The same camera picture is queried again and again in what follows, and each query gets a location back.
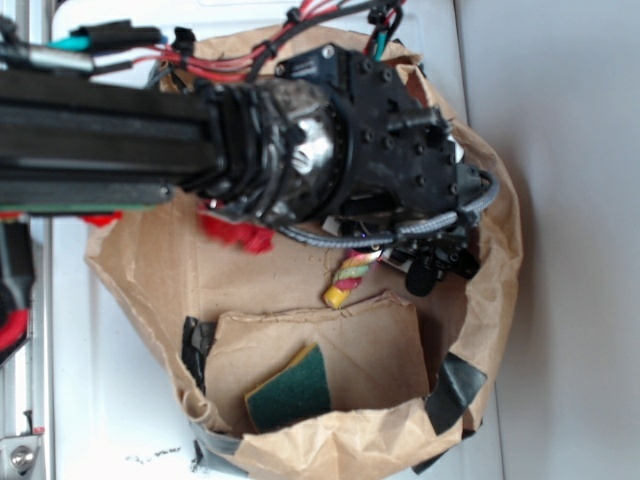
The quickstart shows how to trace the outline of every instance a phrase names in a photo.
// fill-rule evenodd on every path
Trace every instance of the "white wall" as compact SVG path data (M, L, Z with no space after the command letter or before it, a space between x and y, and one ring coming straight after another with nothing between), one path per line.
M640 3L456 7L470 122L524 219L505 478L640 478Z

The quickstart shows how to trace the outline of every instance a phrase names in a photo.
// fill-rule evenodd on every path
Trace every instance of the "white surface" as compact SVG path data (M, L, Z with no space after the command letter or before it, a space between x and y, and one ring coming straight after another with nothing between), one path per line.
M505 478L640 478L640 4L457 9L471 124L524 213L498 381Z
M133 18L139 25L172 23L195 27L204 38L238 29L280 23L294 2L138 2L69 0L54 21L60 38L80 23ZM242 3L251 3L243 8ZM270 8L267 4L276 4ZM464 114L453 5L448 0L413 1L400 33L405 44L425 52L434 82ZM193 19L205 21L194 22ZM366 23L339 23L364 29ZM140 82L140 77L133 82ZM131 78L119 82L130 82ZM54 226L54 365L58 478L84 479L97 471L105 478L192 478L193 435L165 372L153 360L121 310L82 260L87 227L76 219ZM495 404L476 437L449 452L425 478L497 480L502 478ZM156 452L180 448L156 457ZM208 478L233 478L210 473ZM407 471L394 480L415 478Z

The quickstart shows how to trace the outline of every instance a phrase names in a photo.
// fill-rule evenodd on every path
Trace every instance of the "teal wire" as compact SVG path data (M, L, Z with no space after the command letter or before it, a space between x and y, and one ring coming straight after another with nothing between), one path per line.
M82 52L87 50L91 45L89 37L68 37L56 42L49 42L48 46L57 48L58 50L70 50L73 52Z
M382 54L384 53L384 49L387 46L387 33L386 32L380 32L378 34L378 48L376 50L376 62L379 62L380 60L382 60Z

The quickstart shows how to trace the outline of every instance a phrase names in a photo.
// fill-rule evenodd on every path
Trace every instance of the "green sponge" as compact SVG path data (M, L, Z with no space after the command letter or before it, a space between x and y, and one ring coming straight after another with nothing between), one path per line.
M331 411L324 358L317 343L301 350L280 373L244 396L260 433Z

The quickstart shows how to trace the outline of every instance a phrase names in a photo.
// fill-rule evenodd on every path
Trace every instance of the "bolt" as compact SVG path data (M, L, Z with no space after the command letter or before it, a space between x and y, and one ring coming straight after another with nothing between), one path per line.
M326 47L324 47L322 49L322 56L324 58L326 58L327 60L329 60L331 57L333 57L333 55L336 53L335 49L333 48L333 45L327 45Z
M382 146L385 150L391 150L396 146L396 141L391 137L384 137L384 140L382 140Z
M391 73L391 70L384 69L382 71L382 81L384 83L390 83L392 79L393 79L393 74Z
M31 449L23 446L16 448L11 453L11 466L18 472L23 473L33 466L35 455Z
M366 59L360 63L360 71L362 73L371 73L371 70L373 70L373 63L371 63L371 60Z
M374 138L375 135L373 134L373 130L371 130L370 128L367 128L362 132L362 139L365 141L365 143L373 142Z

